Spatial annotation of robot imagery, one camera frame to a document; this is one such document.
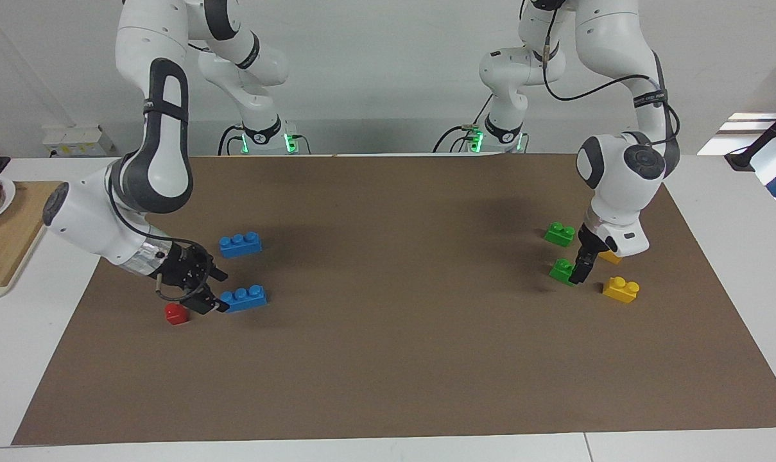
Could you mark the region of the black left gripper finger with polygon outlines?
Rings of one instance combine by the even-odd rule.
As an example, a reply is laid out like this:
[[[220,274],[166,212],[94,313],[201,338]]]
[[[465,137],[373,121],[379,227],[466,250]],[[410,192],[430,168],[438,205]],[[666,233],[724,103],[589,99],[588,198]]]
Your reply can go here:
[[[569,283],[581,284],[587,280],[593,270],[597,259],[596,253],[579,253],[576,256],[575,266],[569,276]]]

